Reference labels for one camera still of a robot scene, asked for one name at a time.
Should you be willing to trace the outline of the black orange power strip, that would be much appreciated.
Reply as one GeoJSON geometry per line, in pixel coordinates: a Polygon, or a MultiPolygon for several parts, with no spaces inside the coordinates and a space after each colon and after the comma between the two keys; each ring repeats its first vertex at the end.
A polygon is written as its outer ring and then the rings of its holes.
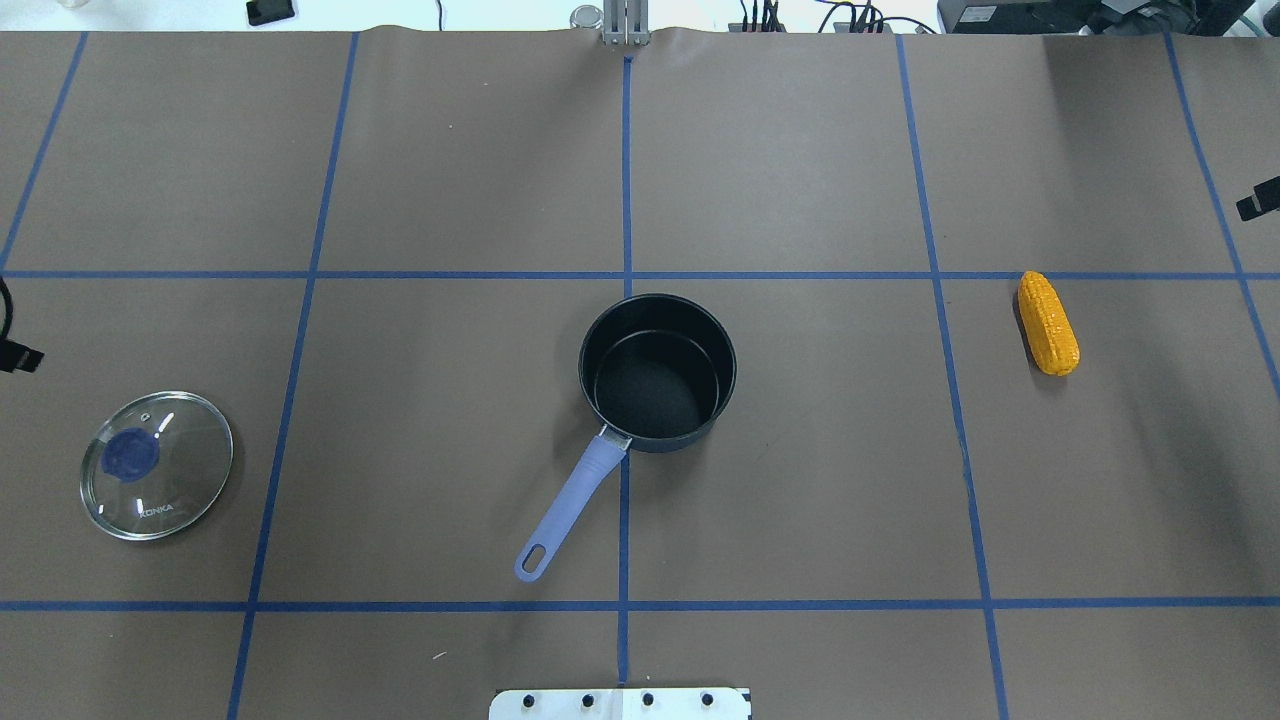
{"type": "Polygon", "coordinates": [[[814,32],[883,33],[887,20],[872,1],[740,1],[741,20],[731,32],[814,32]]]}

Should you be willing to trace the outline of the yellow corn cob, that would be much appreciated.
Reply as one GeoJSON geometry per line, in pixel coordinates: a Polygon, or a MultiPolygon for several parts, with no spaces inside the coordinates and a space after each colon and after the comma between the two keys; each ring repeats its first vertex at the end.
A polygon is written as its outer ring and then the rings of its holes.
{"type": "Polygon", "coordinates": [[[1036,366],[1046,375],[1074,373],[1082,360],[1080,345],[1050,279],[1039,272],[1024,272],[1018,283],[1016,305],[1036,366]]]}

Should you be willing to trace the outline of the small black device on table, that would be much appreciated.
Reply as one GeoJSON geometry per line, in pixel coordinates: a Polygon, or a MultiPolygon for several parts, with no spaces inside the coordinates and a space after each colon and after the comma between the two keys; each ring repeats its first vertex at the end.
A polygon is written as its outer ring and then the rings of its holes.
{"type": "Polygon", "coordinates": [[[244,14],[250,27],[262,27],[294,18],[296,8],[292,0],[248,0],[244,14]]]}

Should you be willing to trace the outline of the glass pot lid blue knob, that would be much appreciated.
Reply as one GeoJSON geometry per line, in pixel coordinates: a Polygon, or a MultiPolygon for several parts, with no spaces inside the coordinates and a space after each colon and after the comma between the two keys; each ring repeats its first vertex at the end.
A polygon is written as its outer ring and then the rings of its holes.
{"type": "Polygon", "coordinates": [[[96,430],[79,465],[79,497],[105,534],[160,541],[215,505],[234,459],[219,407],[191,392],[160,391],[128,402],[96,430]]]}

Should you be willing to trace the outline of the dark blue saucepan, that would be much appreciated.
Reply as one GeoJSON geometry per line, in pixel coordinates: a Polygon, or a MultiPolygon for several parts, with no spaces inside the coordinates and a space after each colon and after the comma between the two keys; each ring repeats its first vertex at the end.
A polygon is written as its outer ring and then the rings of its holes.
{"type": "Polygon", "coordinates": [[[596,489],[631,452],[677,452],[707,436],[736,375],[727,329],[690,299],[640,293],[604,310],[579,352],[579,383],[602,428],[518,552],[515,577],[541,579],[596,489]]]}

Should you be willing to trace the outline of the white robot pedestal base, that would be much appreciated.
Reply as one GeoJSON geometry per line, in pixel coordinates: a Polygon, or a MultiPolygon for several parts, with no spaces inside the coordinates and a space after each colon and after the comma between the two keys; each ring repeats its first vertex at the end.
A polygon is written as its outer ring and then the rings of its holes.
{"type": "Polygon", "coordinates": [[[489,719],[751,719],[750,691],[732,687],[511,689],[489,719]]]}

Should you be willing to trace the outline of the aluminium frame post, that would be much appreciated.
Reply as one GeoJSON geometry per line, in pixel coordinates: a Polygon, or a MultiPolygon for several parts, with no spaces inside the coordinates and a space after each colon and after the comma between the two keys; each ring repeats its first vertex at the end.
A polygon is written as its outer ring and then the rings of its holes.
{"type": "Polygon", "coordinates": [[[602,42],[605,46],[645,46],[652,40],[648,0],[602,1],[602,42]]]}

